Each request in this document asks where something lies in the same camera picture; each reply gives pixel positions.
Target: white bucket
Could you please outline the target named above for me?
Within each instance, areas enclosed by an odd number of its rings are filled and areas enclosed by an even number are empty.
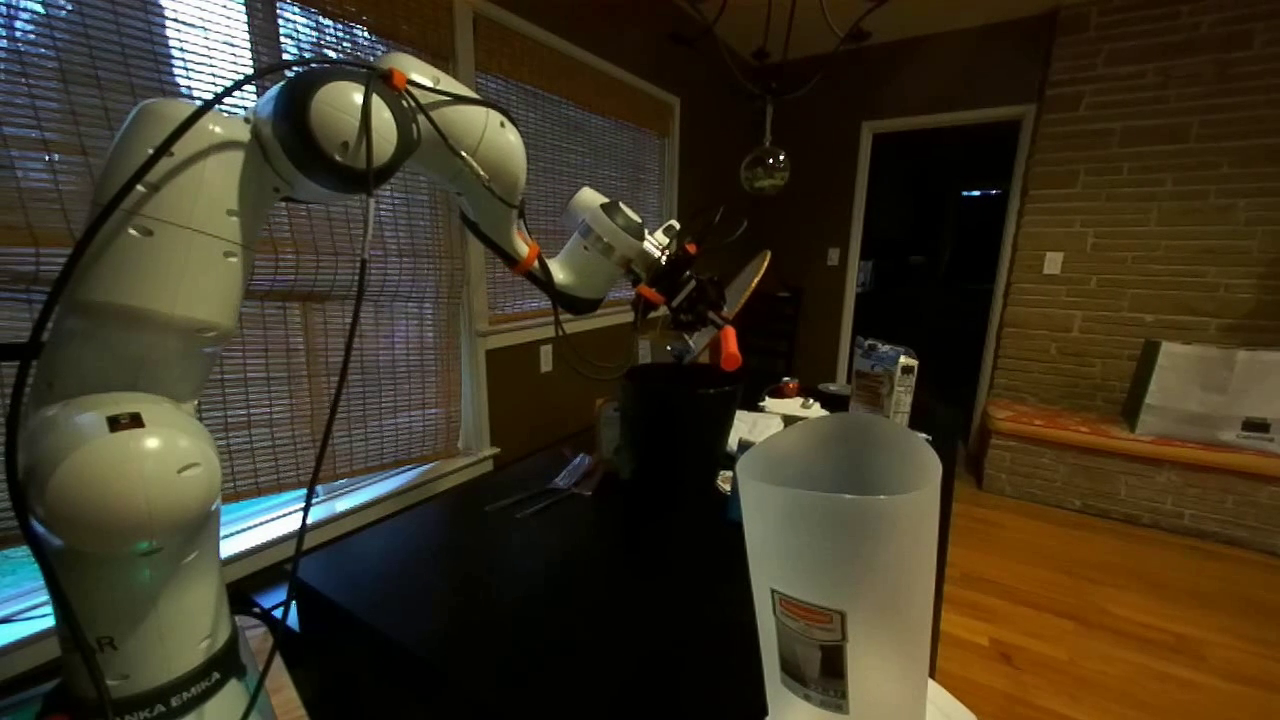
[[[922,720],[939,461],[872,414],[805,421],[736,466],[772,720]]]

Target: window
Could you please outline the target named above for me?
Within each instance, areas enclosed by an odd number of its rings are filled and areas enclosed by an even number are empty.
[[[221,91],[279,57],[363,57],[388,46],[299,0],[11,0],[0,4],[0,380],[11,384],[37,308],[90,207],[90,182],[137,99]],[[363,201],[276,207],[252,247],[238,342],[201,421],[224,496],[303,485],[328,414],[363,243]],[[377,201],[367,305],[322,480],[424,468],[465,449],[465,239],[418,174]],[[0,494],[0,543],[17,543]]]
[[[593,185],[648,230],[675,218],[678,103],[645,79],[593,62],[494,10],[470,16],[474,87],[509,107],[528,145],[528,230],[546,258],[572,236],[567,201]],[[487,324],[546,318],[546,302],[494,260]]]

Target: wooden bench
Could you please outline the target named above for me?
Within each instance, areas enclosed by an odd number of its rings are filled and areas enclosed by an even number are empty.
[[[980,485],[1095,518],[1280,553],[1280,455],[992,401]]]

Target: doorway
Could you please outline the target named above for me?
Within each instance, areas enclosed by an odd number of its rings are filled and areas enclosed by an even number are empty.
[[[860,132],[840,376],[860,336],[920,359],[913,427],[980,427],[1033,107],[872,121]]]

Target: label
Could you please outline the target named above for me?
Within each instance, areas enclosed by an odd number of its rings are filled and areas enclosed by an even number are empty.
[[[772,626],[783,687],[816,710],[849,714],[842,613],[772,592]]]

